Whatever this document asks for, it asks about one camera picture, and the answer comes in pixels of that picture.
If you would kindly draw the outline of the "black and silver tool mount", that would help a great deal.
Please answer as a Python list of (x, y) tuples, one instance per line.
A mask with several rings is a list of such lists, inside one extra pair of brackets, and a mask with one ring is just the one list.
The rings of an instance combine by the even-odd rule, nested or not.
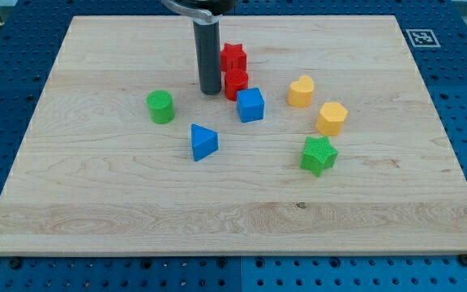
[(177, 15), (197, 19), (206, 24), (216, 22), (234, 9), (237, 0), (161, 0), (161, 4)]

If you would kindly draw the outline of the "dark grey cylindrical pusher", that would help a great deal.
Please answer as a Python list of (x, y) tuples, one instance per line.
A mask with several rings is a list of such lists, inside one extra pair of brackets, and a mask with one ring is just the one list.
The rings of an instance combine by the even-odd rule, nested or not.
[(222, 89), (219, 22), (194, 19), (193, 29), (200, 90), (215, 95)]

